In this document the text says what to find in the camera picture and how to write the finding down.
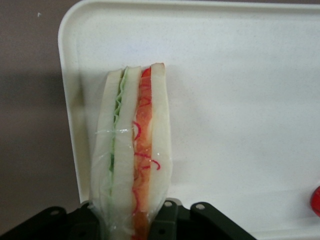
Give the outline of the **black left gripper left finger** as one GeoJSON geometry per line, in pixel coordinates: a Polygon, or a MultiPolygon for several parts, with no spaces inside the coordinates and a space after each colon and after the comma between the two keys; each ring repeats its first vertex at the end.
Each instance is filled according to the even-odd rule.
{"type": "Polygon", "coordinates": [[[100,221],[88,202],[67,213],[52,206],[0,236],[2,240],[100,240],[100,221]]]}

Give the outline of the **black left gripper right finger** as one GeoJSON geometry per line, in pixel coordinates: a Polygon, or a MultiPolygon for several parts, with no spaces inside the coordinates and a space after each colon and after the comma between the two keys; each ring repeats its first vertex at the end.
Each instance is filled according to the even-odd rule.
{"type": "Polygon", "coordinates": [[[189,209],[167,198],[153,220],[149,240],[255,240],[256,238],[207,202],[189,209]]]}

